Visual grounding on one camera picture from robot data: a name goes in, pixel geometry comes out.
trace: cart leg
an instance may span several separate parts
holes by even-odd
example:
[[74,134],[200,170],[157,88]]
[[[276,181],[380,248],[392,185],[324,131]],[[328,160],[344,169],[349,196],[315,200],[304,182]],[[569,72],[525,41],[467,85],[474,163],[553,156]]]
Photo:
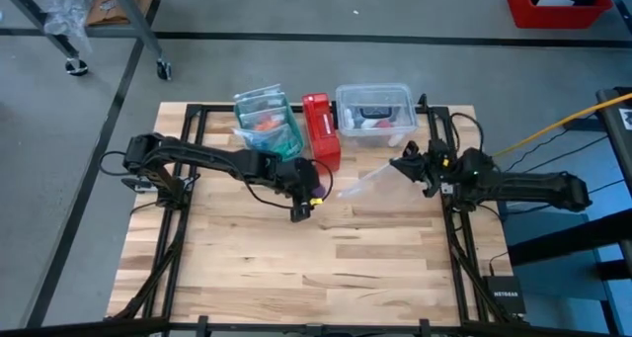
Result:
[[145,16],[140,12],[134,0],[117,0],[118,4],[123,8],[125,14],[129,18],[131,25],[142,42],[153,51],[156,56],[156,64],[158,66],[158,77],[163,80],[171,80],[171,63],[165,58],[162,48],[156,39],[156,35],[151,31],[151,27],[145,20]]
[[73,76],[85,75],[88,65],[79,59],[79,51],[68,41],[64,35],[49,35],[43,30],[46,21],[46,13],[33,0],[11,0],[16,7],[31,21],[36,28],[44,34],[54,46],[66,55],[66,72]]

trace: black metal frame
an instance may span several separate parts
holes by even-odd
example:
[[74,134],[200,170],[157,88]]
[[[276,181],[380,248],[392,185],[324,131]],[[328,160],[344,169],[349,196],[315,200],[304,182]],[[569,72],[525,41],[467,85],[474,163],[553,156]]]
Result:
[[[603,103],[610,99],[614,99],[618,96],[623,96],[632,93],[630,87],[615,87],[613,89],[599,90],[596,93],[597,102]],[[608,140],[612,146],[612,151],[616,157],[623,179],[628,188],[628,192],[632,195],[632,154],[630,154],[630,133],[627,130],[620,119],[620,115],[617,111],[618,108],[625,105],[618,105],[610,108],[603,109],[596,113],[596,119],[577,119],[565,125],[565,129],[577,130],[577,131],[605,131],[608,135]],[[583,226],[583,232],[589,232],[589,235],[581,235],[582,230],[580,227],[569,228],[565,231],[568,232],[556,232],[556,237],[559,238],[562,234],[566,234],[574,240],[582,239],[583,243],[576,242],[576,249],[574,251],[598,248],[607,244],[617,243],[621,248],[623,259],[614,262],[599,263],[596,266],[597,272],[601,276],[603,281],[611,279],[626,279],[632,277],[632,223],[630,222],[630,216],[632,216],[632,210],[621,211],[603,217],[602,219],[594,220],[592,222],[585,223]],[[590,228],[597,229],[597,231],[590,231]],[[541,244],[544,243],[543,239],[532,245],[539,249]],[[573,251],[560,251],[558,255],[569,254]],[[525,257],[525,259],[545,259],[542,257]]]
[[629,209],[514,244],[508,251],[512,264],[520,266],[609,244],[629,244],[631,235],[632,209]]
[[[194,143],[202,144],[207,115],[210,112],[232,112],[231,105],[200,105],[192,104],[187,106],[185,121],[182,128],[181,140],[188,141],[193,127],[194,119],[197,118],[197,130]],[[302,107],[292,106],[296,113],[302,112]],[[431,138],[440,138],[437,120],[442,124],[445,133],[445,142],[450,148],[454,148],[454,138],[452,125],[449,118],[448,107],[429,107],[426,103],[426,96],[422,96],[420,104],[416,108],[417,114],[428,116]],[[182,165],[176,164],[173,175],[179,176],[182,172]],[[195,177],[198,172],[196,166],[190,166],[189,176]],[[191,189],[186,195],[191,198],[195,183],[191,184]],[[208,316],[200,316],[197,323],[171,323],[174,295],[176,291],[180,260],[185,241],[187,224],[191,200],[186,200],[187,204],[181,209],[180,220],[171,244],[168,244],[169,229],[172,223],[174,211],[165,209],[162,224],[156,244],[156,254],[153,262],[153,270],[150,277],[130,301],[128,306],[114,317],[106,318],[102,322],[80,323],[72,325],[61,325],[40,328],[27,328],[0,332],[0,337],[9,336],[125,336],[162,332],[163,336],[169,335],[171,330],[196,331],[197,336],[207,337],[213,331],[241,331],[241,332],[295,332],[308,336],[321,336],[330,333],[366,334],[366,333],[393,333],[393,334],[413,334],[416,336],[430,337],[431,334],[444,335],[470,335],[470,336],[607,336],[598,333],[586,333],[570,330],[532,327],[518,319],[513,318],[505,312],[505,309],[498,304],[490,292],[485,288],[485,284],[478,270],[476,249],[471,230],[469,215],[465,211],[455,212],[451,205],[451,194],[441,193],[440,199],[443,207],[443,218],[447,234],[447,242],[450,253],[450,265],[454,290],[457,302],[457,309],[460,326],[444,327],[430,326],[427,319],[420,319],[418,325],[394,326],[394,325],[328,325],[328,324],[258,324],[258,323],[210,323]],[[465,250],[461,247],[456,230],[454,228],[453,217],[458,214],[462,224],[462,234]],[[159,317],[153,317],[153,308],[156,297],[156,287],[162,275],[169,269],[165,298]],[[471,320],[468,315],[467,298],[463,285],[461,270],[469,276],[474,287],[478,321]],[[134,318],[141,306],[144,305],[142,318]],[[495,322],[489,322],[488,311],[492,313]]]

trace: cardboard box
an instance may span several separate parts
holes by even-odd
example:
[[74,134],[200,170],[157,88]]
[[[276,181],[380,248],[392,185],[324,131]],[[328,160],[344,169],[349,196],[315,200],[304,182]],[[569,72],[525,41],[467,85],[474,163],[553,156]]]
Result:
[[[136,6],[143,15],[147,14],[152,0],[136,0]],[[86,25],[125,25],[129,19],[119,6],[117,0],[94,0],[88,14]]]

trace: yellow cable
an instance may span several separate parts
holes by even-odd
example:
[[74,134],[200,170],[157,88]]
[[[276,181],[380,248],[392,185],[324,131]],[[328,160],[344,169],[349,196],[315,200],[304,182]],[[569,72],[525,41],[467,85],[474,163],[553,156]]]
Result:
[[494,153],[494,156],[500,156],[500,155],[503,155],[505,153],[508,153],[508,152],[520,147],[520,146],[523,146],[523,145],[531,142],[532,140],[536,139],[540,135],[542,135],[542,134],[544,134],[544,133],[546,133],[546,132],[548,132],[548,131],[550,131],[552,129],[555,129],[555,128],[559,127],[559,126],[567,124],[568,122],[570,122],[570,121],[572,121],[572,120],[574,120],[576,118],[579,118],[579,117],[581,117],[583,115],[587,115],[587,114],[590,114],[590,113],[595,112],[597,110],[601,110],[601,109],[604,109],[606,107],[609,107],[609,106],[612,106],[612,105],[616,105],[618,103],[624,102],[624,101],[629,100],[629,99],[632,99],[632,94],[619,96],[618,98],[615,98],[615,99],[612,99],[612,100],[608,100],[608,101],[606,101],[604,103],[600,103],[600,104],[597,104],[597,105],[594,105],[594,106],[590,106],[589,108],[587,108],[585,110],[581,110],[581,111],[579,111],[577,113],[574,113],[574,114],[566,117],[564,120],[561,120],[561,121],[559,121],[559,122],[557,122],[557,123],[555,123],[555,124],[553,124],[551,126],[548,126],[547,128],[539,131],[538,133],[535,133],[532,136],[530,136],[530,137],[528,137],[526,139],[523,139],[520,142],[518,142],[518,143],[516,143],[516,144],[514,144],[514,145],[512,145],[512,146],[510,146],[508,148],[505,148],[505,149],[501,150],[498,153]]

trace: red bin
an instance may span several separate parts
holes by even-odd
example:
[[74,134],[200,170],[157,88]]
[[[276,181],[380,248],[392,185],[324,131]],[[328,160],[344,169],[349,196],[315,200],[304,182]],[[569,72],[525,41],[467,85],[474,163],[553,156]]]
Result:
[[507,0],[519,28],[586,29],[612,7],[612,0],[595,0],[591,6],[535,6],[531,0]]

